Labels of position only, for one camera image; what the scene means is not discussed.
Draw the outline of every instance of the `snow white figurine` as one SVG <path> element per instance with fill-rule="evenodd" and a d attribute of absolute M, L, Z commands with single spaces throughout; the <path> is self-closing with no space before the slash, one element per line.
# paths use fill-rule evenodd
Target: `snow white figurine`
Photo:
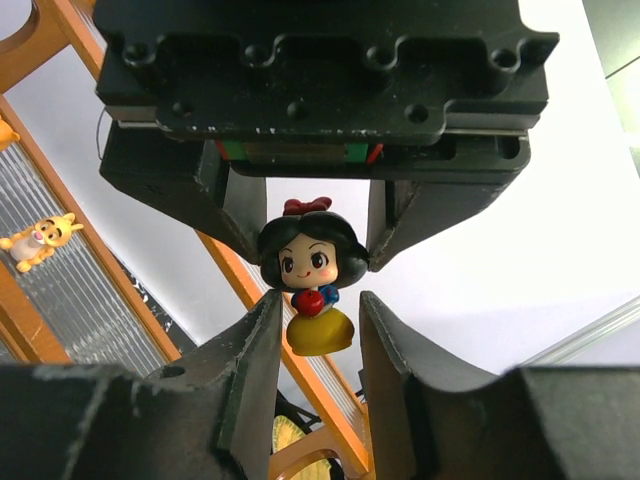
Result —
<path fill-rule="evenodd" d="M 331 199 L 288 200 L 280 218 L 258 238 L 260 272 L 271 287 L 293 293 L 298 311 L 287 341 L 299 356 L 326 355 L 351 346 L 353 323 L 334 305 L 338 289 L 353 285 L 369 268 L 369 253 L 353 228 L 327 210 Z"/>

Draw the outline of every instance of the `red bow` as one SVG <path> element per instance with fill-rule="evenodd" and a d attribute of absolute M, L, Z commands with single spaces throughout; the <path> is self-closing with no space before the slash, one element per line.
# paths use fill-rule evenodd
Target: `red bow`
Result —
<path fill-rule="evenodd" d="M 309 212 L 326 212 L 331 206 L 329 197 L 316 198 L 313 202 L 304 203 L 292 198 L 284 202 L 284 212 L 282 215 L 304 215 Z"/>

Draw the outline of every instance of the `yellow object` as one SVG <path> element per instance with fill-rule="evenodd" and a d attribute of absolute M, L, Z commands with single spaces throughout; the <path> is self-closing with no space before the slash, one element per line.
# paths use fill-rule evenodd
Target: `yellow object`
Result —
<path fill-rule="evenodd" d="M 20 135 L 14 132 L 9 124 L 0 117 L 0 152 L 19 140 Z"/>
<path fill-rule="evenodd" d="M 56 248 L 69 243 L 73 232 L 84 228 L 80 223 L 74 225 L 75 220 L 73 213 L 45 218 L 11 238 L 0 238 L 0 248 L 8 250 L 18 262 L 19 272 L 26 273 L 52 256 Z"/>
<path fill-rule="evenodd" d="M 273 421 L 273 453 L 302 440 L 304 436 L 304 432 L 290 418 L 278 415 Z M 331 464 L 327 460 L 320 460 L 301 470 L 291 480 L 330 480 L 330 470 Z"/>
<path fill-rule="evenodd" d="M 315 357 L 350 347 L 354 333 L 349 317 L 330 308 L 316 317 L 293 317 L 287 326 L 287 341 L 296 355 Z"/>

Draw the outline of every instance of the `black hair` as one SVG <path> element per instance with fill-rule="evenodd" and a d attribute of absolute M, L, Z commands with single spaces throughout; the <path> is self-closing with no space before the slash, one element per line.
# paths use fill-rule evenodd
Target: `black hair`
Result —
<path fill-rule="evenodd" d="M 338 278 L 331 284 L 334 287 L 353 285 L 369 269 L 369 252 L 340 215 L 326 211 L 285 215 L 267 223 L 258 237 L 260 273 L 271 287 L 289 293 L 296 291 L 282 281 L 280 251 L 301 233 L 335 245 Z"/>

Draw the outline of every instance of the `yellow skirt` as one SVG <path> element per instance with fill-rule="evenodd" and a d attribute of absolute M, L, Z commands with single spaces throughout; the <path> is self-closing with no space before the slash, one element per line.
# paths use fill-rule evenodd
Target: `yellow skirt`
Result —
<path fill-rule="evenodd" d="M 287 341 L 296 355 L 315 357 L 350 347 L 354 333 L 349 317 L 330 308 L 317 317 L 293 317 L 287 326 Z"/>

